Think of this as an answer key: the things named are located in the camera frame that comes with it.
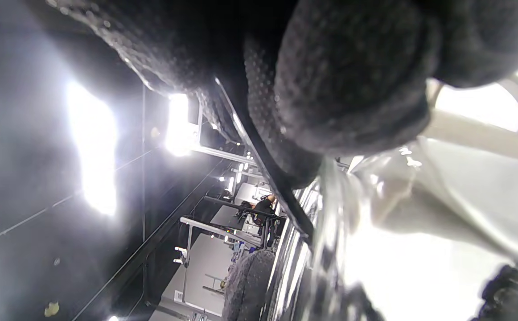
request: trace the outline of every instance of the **black ceiling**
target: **black ceiling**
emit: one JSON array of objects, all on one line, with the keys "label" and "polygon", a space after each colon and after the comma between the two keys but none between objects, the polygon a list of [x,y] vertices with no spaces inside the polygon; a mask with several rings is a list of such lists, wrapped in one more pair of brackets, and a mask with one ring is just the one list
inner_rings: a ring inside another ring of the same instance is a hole
[{"label": "black ceiling", "polygon": [[[113,217],[91,209],[79,192],[65,106],[69,81],[104,100],[118,124]],[[168,263],[173,245],[185,242],[177,217],[187,213],[174,209],[203,182],[182,208],[191,209],[228,165],[207,156],[175,159],[158,148],[161,137],[150,131],[164,132],[165,108],[166,100],[143,90],[111,48],[45,0],[0,0],[0,321],[125,313],[136,300],[141,268],[91,299],[142,244],[143,208],[148,235],[169,220],[147,272],[156,285],[152,295],[164,289],[177,268]],[[202,137],[208,146],[224,143],[210,128]],[[204,221],[213,214],[209,207],[195,212]],[[59,312],[45,317],[55,302]]]}]

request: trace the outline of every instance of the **metal pole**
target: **metal pole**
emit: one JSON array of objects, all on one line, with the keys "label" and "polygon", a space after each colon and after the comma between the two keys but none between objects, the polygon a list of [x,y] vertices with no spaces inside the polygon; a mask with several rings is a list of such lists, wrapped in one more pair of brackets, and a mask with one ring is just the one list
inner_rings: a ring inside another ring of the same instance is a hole
[{"label": "metal pole", "polygon": [[236,169],[231,169],[233,172],[235,173],[241,173],[242,175],[245,175],[245,176],[249,176],[249,177],[255,177],[255,178],[258,178],[258,179],[264,179],[263,176],[261,175],[257,175],[256,173],[249,173],[249,172],[240,172]]},{"label": "metal pole", "polygon": [[199,146],[199,145],[193,146],[192,150],[194,150],[196,152],[203,152],[204,154],[208,154],[208,155],[212,155],[212,156],[216,156],[216,157],[229,159],[230,161],[234,161],[234,162],[239,162],[239,163],[243,163],[243,164],[249,163],[249,165],[257,166],[257,165],[255,165],[255,161],[253,161],[251,159],[247,159],[243,156],[232,154],[230,152],[223,152],[222,150],[207,148],[206,146]]},{"label": "metal pole", "polygon": [[247,234],[247,233],[244,233],[244,232],[243,233],[239,233],[239,234],[231,234],[231,233],[228,233],[228,232],[226,232],[224,230],[221,230],[220,228],[209,226],[207,224],[204,224],[204,223],[201,223],[201,222],[198,222],[198,221],[194,221],[193,219],[189,219],[189,218],[186,218],[186,217],[180,218],[180,222],[184,223],[184,224],[188,224],[188,225],[194,226],[194,227],[201,228],[202,230],[210,231],[212,233],[215,233],[215,234],[218,234],[218,235],[221,235],[221,236],[226,236],[227,235],[229,238],[240,240],[241,242],[249,243],[249,244],[251,244],[253,246],[261,245],[261,241],[260,240],[257,240],[257,238],[249,239],[249,238],[245,237],[245,235],[249,235],[250,236],[250,234]]},{"label": "metal pole", "polygon": [[182,289],[182,302],[186,302],[186,283],[188,282],[188,266],[189,266],[189,251],[192,248],[192,230],[193,227],[189,225],[189,232],[188,232],[188,247],[187,254],[186,254],[186,265],[184,267],[184,287]]}]

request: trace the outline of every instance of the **white surface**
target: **white surface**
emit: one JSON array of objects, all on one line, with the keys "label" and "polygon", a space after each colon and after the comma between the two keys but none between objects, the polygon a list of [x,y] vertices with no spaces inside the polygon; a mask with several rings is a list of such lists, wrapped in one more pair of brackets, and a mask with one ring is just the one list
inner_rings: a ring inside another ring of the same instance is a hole
[{"label": "white surface", "polygon": [[423,143],[463,218],[518,258],[518,160],[437,140]]},{"label": "white surface", "polygon": [[[213,281],[206,274],[217,277],[227,275],[231,256],[232,250],[223,244],[222,238],[200,235],[190,250],[185,301],[221,314],[224,305],[223,297],[204,290],[202,286],[212,287]],[[184,271],[183,266],[178,268],[163,293],[164,297],[173,300],[175,291],[182,291]]]},{"label": "white surface", "polygon": [[465,90],[445,86],[439,92],[436,108],[518,132],[518,102],[496,83]]}]

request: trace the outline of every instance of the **black fabric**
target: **black fabric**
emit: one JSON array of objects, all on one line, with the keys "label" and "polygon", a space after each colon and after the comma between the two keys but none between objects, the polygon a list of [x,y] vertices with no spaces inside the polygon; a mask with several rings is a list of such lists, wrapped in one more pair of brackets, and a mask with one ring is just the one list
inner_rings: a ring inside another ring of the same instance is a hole
[{"label": "black fabric", "polygon": [[273,209],[271,208],[271,204],[272,203],[268,198],[263,199],[255,205],[255,210],[271,214],[271,212],[273,211]]},{"label": "black fabric", "polygon": [[214,77],[249,110],[293,187],[321,155],[381,152],[429,121],[425,81],[473,87],[518,69],[518,0],[55,0],[152,89],[196,93],[239,137]]}]

